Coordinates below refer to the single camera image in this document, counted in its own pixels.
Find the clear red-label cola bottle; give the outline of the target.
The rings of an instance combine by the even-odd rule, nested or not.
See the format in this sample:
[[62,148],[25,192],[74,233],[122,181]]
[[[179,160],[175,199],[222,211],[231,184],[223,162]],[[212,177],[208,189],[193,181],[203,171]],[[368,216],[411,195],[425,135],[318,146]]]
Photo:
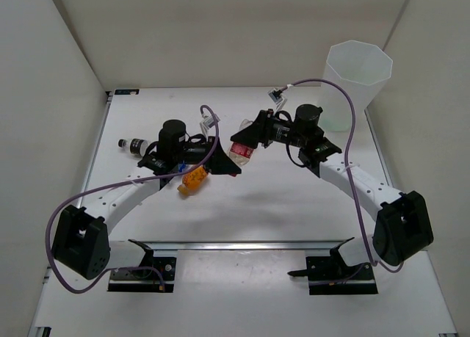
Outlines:
[[[244,119],[239,125],[239,130],[249,126],[254,120]],[[231,146],[228,149],[228,156],[240,167],[244,167],[252,158],[256,149],[249,148],[244,145],[240,145],[235,142],[231,142]]]

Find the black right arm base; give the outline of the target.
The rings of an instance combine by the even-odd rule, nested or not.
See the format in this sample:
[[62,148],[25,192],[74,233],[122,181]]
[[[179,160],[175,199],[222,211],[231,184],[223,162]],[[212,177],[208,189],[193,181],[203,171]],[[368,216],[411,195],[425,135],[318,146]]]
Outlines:
[[378,294],[373,269],[368,262],[349,267],[339,249],[352,238],[329,250],[329,256],[307,256],[306,268],[287,272],[291,278],[307,278],[310,295],[374,295]]

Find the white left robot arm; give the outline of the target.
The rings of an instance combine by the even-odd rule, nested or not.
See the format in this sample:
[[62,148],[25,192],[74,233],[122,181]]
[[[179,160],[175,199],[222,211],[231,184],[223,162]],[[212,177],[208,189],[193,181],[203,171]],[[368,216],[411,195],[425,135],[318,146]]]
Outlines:
[[167,120],[153,150],[138,161],[126,185],[112,188],[88,206],[69,205],[61,211],[52,257],[87,280],[109,268],[113,258],[137,278],[151,275],[154,261],[147,247],[133,239],[113,245],[109,235],[130,211],[177,177],[181,164],[197,165],[212,175],[241,173],[216,137],[188,137],[183,121]]

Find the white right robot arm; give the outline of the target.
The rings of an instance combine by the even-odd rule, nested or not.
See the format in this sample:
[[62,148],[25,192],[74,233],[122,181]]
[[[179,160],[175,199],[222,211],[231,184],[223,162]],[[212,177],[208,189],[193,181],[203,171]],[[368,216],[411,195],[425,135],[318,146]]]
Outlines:
[[261,110],[231,141],[252,149],[273,142],[297,147],[303,168],[339,188],[375,221],[372,234],[348,239],[331,251],[330,270],[336,277],[346,278],[357,265],[376,261],[398,267],[434,241],[425,199],[416,191],[388,186],[354,165],[325,137],[318,125],[321,113],[311,104],[300,105],[294,116]]

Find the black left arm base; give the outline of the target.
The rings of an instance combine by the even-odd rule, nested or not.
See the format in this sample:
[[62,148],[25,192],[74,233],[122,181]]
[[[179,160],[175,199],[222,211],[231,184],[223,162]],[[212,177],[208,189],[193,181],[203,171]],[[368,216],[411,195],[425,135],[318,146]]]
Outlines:
[[126,249],[110,261],[107,291],[126,293],[173,293],[176,251],[155,250],[144,242],[129,240]]

